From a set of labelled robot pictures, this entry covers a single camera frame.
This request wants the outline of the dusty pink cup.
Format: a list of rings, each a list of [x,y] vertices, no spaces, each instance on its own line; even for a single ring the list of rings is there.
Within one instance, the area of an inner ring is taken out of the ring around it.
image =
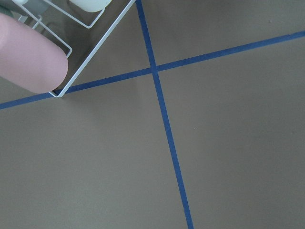
[[[56,89],[68,72],[64,51],[31,27],[0,15],[0,75],[33,93]]]

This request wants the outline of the grey green cup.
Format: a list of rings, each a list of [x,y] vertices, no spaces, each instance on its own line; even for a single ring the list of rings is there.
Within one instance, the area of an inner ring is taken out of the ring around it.
[[[22,3],[23,7],[25,7],[35,16],[43,14],[49,7],[49,4],[42,0],[22,0]],[[10,11],[19,13],[23,16],[28,16],[28,14],[22,8],[20,8],[11,0],[0,0],[0,5],[4,8],[9,9]]]

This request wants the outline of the white cup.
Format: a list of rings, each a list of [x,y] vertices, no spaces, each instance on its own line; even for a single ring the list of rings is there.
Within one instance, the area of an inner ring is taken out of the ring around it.
[[[105,9],[112,0],[70,0],[70,2],[86,12],[98,12]]]

